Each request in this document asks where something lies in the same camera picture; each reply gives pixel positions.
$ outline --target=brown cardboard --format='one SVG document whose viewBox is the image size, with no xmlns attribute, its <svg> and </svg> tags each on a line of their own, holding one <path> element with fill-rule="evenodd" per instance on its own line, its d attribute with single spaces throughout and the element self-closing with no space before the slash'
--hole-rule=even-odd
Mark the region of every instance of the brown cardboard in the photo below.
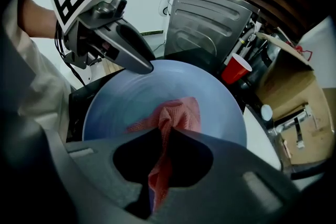
<svg viewBox="0 0 336 224">
<path fill-rule="evenodd" d="M 291 154 L 290 163 L 314 163 L 330 157 L 334 143 L 331 114 L 309 63 L 283 41 L 261 33 L 257 36 L 282 48 L 256 90 L 260 100 L 271 106 L 273 119 L 278 120 L 305 103 L 316 119 L 317 127 L 313 118 L 300 123 L 304 148 L 297 147 L 295 126 L 281 133 Z"/>
</svg>

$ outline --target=beige clothing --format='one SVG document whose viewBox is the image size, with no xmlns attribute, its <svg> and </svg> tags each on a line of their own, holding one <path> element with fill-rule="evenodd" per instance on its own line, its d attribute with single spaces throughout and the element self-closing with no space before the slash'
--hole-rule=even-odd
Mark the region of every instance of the beige clothing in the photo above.
<svg viewBox="0 0 336 224">
<path fill-rule="evenodd" d="M 4 12 L 5 31 L 17 51 L 35 73 L 35 78 L 18 112 L 33 118 L 45 130 L 57 131 L 65 143 L 69 125 L 70 84 L 39 52 L 27 33 L 19 28 L 17 8 L 18 0 L 12 0 Z"/>
</svg>

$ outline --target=forearm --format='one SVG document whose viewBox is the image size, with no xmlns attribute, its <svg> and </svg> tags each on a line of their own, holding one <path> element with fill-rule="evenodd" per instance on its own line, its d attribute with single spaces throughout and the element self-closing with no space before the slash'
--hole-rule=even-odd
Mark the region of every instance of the forearm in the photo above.
<svg viewBox="0 0 336 224">
<path fill-rule="evenodd" d="M 56 15 L 32 0 L 19 0 L 18 25 L 29 37 L 54 38 Z"/>
</svg>

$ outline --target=red cup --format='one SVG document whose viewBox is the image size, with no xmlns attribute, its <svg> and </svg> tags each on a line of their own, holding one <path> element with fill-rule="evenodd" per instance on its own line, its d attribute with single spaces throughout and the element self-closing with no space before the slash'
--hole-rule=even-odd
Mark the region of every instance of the red cup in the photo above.
<svg viewBox="0 0 336 224">
<path fill-rule="evenodd" d="M 243 57 L 238 54 L 232 54 L 232 57 L 222 73 L 222 79 L 227 84 L 232 84 L 245 74 L 252 71 L 252 67 Z"/>
</svg>

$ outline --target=folded cloth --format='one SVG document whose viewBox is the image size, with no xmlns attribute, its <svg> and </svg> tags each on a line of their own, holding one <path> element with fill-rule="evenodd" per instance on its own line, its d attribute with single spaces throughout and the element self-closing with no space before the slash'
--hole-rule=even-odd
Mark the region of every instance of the folded cloth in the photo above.
<svg viewBox="0 0 336 224">
<path fill-rule="evenodd" d="M 172 165 L 166 155 L 171 128 L 201 131 L 201 117 L 196 99 L 184 97 L 164 102 L 148 118 L 128 127 L 127 132 L 137 132 L 153 127 L 158 127 L 162 135 L 162 154 L 148 175 L 148 184 L 155 194 L 153 208 L 155 211 L 168 192 L 169 179 L 172 176 Z"/>
</svg>

